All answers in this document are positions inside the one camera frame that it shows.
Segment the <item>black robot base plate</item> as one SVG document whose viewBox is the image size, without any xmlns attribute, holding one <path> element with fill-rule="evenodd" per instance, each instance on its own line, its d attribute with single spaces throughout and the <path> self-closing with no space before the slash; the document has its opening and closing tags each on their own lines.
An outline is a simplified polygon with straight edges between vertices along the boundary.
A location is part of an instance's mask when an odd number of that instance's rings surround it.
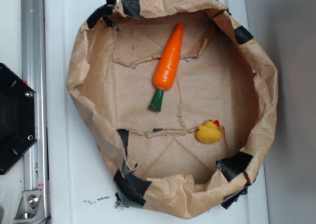
<svg viewBox="0 0 316 224">
<path fill-rule="evenodd" d="M 36 92 L 0 64 L 0 174 L 5 175 L 37 141 Z"/>
</svg>

